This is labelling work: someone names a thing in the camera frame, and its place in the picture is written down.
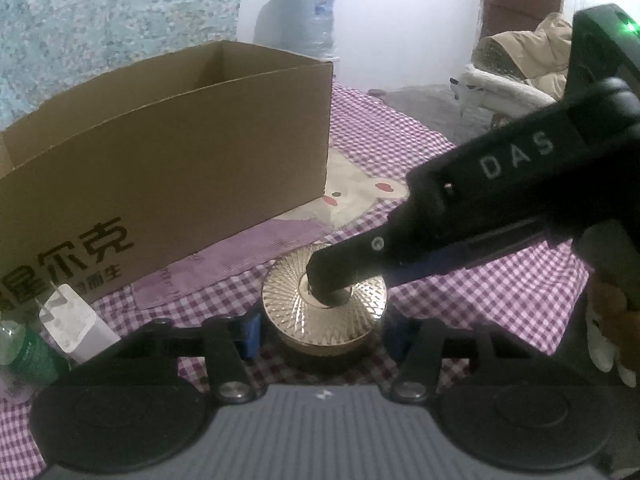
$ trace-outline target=red cheek spot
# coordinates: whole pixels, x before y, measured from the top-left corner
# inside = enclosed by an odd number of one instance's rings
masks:
[[[386,182],[379,182],[376,184],[376,187],[380,190],[380,191],[386,191],[387,193],[391,193],[393,192],[393,188],[387,184]]]
[[[335,198],[331,198],[330,196],[324,195],[322,200],[328,203],[328,205],[338,205]]]

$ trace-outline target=white letter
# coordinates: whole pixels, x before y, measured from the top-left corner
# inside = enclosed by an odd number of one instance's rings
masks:
[[[554,150],[553,144],[546,138],[544,132],[536,132],[533,134],[533,142],[538,147],[538,153],[540,155],[546,155]]]
[[[500,163],[493,155],[487,155],[480,159],[480,166],[488,179],[500,176]]]
[[[523,152],[518,146],[515,144],[511,145],[511,161],[513,163],[513,167],[517,168],[518,163],[526,160],[527,162],[531,162],[531,159],[527,156],[525,152]]]

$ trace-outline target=gold textured disc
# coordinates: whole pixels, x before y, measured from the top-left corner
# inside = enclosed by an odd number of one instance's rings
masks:
[[[320,303],[308,291],[306,264],[327,244],[311,244],[279,259],[262,286],[264,310],[285,343],[318,356],[335,356],[359,346],[386,306],[381,276],[340,291],[337,306]]]

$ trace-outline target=black circular disc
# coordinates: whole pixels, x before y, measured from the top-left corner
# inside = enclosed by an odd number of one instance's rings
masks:
[[[547,381],[544,372],[519,366],[507,381],[480,371],[442,395],[438,414],[452,441],[484,462],[523,472],[568,468],[599,452],[611,423],[595,387],[552,375]]]
[[[176,375],[131,361],[72,372],[34,400],[30,429],[47,463],[122,473],[166,460],[199,434],[204,396]]]

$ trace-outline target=white charger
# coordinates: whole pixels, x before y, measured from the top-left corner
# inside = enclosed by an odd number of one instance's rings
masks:
[[[40,321],[65,354],[84,363],[120,340],[70,286],[55,289],[40,305]]]

